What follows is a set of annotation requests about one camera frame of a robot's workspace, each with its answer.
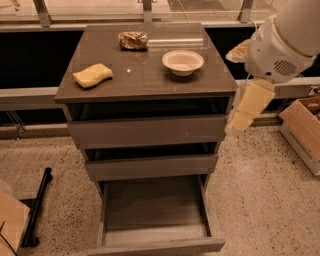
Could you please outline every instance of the sponge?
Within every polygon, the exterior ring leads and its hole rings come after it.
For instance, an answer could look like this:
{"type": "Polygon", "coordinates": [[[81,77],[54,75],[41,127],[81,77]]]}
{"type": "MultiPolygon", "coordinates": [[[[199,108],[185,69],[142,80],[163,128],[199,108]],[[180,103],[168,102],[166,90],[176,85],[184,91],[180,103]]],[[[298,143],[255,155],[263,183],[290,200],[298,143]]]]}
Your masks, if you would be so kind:
{"type": "Polygon", "coordinates": [[[274,88],[274,84],[265,79],[254,79],[246,85],[235,113],[230,113],[226,134],[240,135],[245,132],[274,98],[274,88]]]}
{"type": "Polygon", "coordinates": [[[102,80],[112,78],[112,70],[103,64],[92,65],[85,70],[73,73],[73,78],[84,89],[94,87],[102,80]]]}

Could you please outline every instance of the black metal stand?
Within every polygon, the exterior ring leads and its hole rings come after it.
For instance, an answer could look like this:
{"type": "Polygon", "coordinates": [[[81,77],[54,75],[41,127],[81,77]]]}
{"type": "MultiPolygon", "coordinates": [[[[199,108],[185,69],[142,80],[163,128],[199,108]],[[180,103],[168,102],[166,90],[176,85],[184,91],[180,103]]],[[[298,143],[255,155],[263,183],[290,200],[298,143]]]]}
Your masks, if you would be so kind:
{"type": "Polygon", "coordinates": [[[42,177],[42,181],[38,190],[36,198],[21,200],[22,203],[30,207],[29,222],[26,232],[23,236],[21,247],[36,247],[40,241],[38,237],[33,237],[33,232],[36,227],[37,219],[39,217],[44,193],[48,183],[52,180],[51,168],[46,168],[42,177]]]}

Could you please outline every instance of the open drawer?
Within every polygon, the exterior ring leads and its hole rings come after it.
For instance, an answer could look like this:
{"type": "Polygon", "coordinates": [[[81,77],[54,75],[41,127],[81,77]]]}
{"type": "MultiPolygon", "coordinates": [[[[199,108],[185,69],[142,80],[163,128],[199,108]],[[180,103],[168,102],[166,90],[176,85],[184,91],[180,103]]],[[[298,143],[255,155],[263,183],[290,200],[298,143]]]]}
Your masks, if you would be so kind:
{"type": "Polygon", "coordinates": [[[188,255],[220,251],[199,176],[104,183],[98,248],[88,255],[188,255]]]}

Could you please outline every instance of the speckled floor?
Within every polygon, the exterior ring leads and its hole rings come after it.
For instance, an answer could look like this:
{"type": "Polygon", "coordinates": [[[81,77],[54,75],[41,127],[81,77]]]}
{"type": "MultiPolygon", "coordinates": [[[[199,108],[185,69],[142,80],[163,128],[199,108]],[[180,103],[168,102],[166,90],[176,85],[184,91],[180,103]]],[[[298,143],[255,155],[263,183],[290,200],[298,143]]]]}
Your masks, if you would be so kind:
{"type": "MultiPolygon", "coordinates": [[[[50,130],[29,130],[20,141],[12,139],[12,131],[0,131],[2,188],[18,198],[30,197],[45,167],[54,176],[36,230],[40,245],[20,249],[20,256],[86,255],[96,246],[100,197],[72,139],[62,131],[55,137],[50,130]]],[[[320,178],[278,126],[227,137],[219,156],[207,194],[215,235],[226,244],[207,255],[320,255],[320,178]]]]}

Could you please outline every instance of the ceramic bowl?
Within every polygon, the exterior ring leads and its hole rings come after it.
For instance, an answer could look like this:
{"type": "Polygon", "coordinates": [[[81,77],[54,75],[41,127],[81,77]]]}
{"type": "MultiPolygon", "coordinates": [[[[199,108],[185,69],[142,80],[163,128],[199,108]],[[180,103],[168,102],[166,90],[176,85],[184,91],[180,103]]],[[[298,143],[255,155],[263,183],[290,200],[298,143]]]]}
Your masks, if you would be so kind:
{"type": "Polygon", "coordinates": [[[203,65],[203,58],[196,52],[176,50],[167,52],[162,57],[162,63],[177,76],[189,76],[203,65]]]}

